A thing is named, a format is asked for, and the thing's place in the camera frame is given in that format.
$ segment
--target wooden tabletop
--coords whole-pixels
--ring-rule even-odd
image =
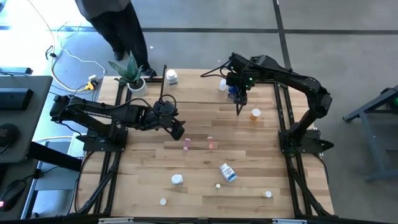
[[[226,99],[226,93],[218,90],[220,78],[200,78],[206,70],[175,71],[178,85],[165,84],[164,93],[177,99],[180,113],[177,119],[187,121],[185,134],[174,141],[164,130],[129,130],[112,216],[294,217],[285,158],[277,137],[279,119],[273,85],[256,85],[248,92],[248,105],[236,116],[235,105]],[[113,78],[104,77],[100,102],[114,104],[118,83]],[[148,87],[144,98],[153,104],[159,98],[160,83],[148,83]],[[298,121],[308,108],[307,99],[301,92],[289,91]],[[254,108],[261,110],[261,117],[250,121],[250,111]],[[214,149],[208,148],[209,136],[214,139]],[[191,139],[188,151],[183,151],[185,138]],[[77,198],[79,207],[98,185],[103,157],[103,152],[94,153],[83,169]],[[313,155],[302,157],[309,189],[333,213],[322,163]],[[224,163],[238,175],[231,183],[220,173],[219,167]],[[183,185],[172,185],[174,174],[182,175]],[[221,184],[221,188],[216,189],[215,184]],[[265,191],[271,191],[273,197],[264,198]],[[101,211],[107,194],[108,188],[104,191]],[[298,197],[304,211],[300,190]],[[167,199],[165,206],[160,205],[162,198]]]

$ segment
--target black table leg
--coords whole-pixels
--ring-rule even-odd
[[[26,155],[28,159],[37,159],[48,162],[67,169],[80,171],[81,160],[73,156],[58,152],[36,142],[31,142],[29,151]]]

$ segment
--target person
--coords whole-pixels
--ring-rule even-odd
[[[155,71],[148,63],[144,34],[131,0],[75,0],[80,13],[111,45],[117,61],[132,54],[145,75]]]

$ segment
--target gray floor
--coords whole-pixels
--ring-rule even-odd
[[[68,1],[58,0],[58,4],[65,2]],[[146,28],[278,28],[272,0],[135,0],[133,3],[142,27]],[[316,125],[321,129],[324,139],[335,143],[335,147],[325,153],[335,213],[345,218],[398,223],[395,214],[398,207],[398,180],[364,182],[363,176],[373,172],[375,166],[361,124],[359,121],[346,124],[341,119],[377,96],[385,87],[398,84],[395,69],[397,35],[327,34],[327,30],[379,30],[381,33],[383,30],[393,30],[398,34],[398,2],[279,0],[279,4],[285,29],[305,29],[310,30],[309,33],[326,30],[322,35],[286,34],[286,44],[292,68],[302,75],[319,79],[333,97],[328,116],[318,120]],[[65,5],[74,7],[70,2]],[[50,17],[54,11],[46,11],[45,17]],[[89,25],[76,13],[75,8],[71,11],[70,14],[61,13],[60,19],[52,20],[51,26],[59,27],[66,21]],[[0,31],[0,39],[9,35],[20,42],[5,44],[0,41],[0,49],[7,49],[0,52],[0,62],[36,67],[35,74],[48,75],[48,62],[43,55],[51,44],[49,33],[22,35],[24,23],[15,23],[18,29]],[[1,24],[13,26],[11,20],[0,14]],[[267,54],[281,65],[284,64],[278,33],[146,32],[145,37],[150,64],[158,73],[165,63],[170,68],[214,68],[224,62],[231,52],[247,57]],[[111,49],[97,33],[80,32],[65,43],[65,48],[73,54],[83,59],[97,60],[106,66],[108,75],[115,74],[106,63],[112,60]],[[99,75],[101,70],[62,55],[55,73],[67,85],[77,88],[80,83],[86,82],[88,76]],[[68,129],[49,121],[52,98],[50,95],[47,99],[35,138],[71,134]],[[84,131],[82,127],[71,125]],[[59,200],[67,198],[64,195],[57,197]],[[53,207],[45,204],[38,210],[56,213],[51,211]]]

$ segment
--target black pants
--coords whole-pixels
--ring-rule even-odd
[[[144,34],[131,3],[120,12],[104,12],[89,20],[114,52],[132,53],[138,66],[149,68]]]

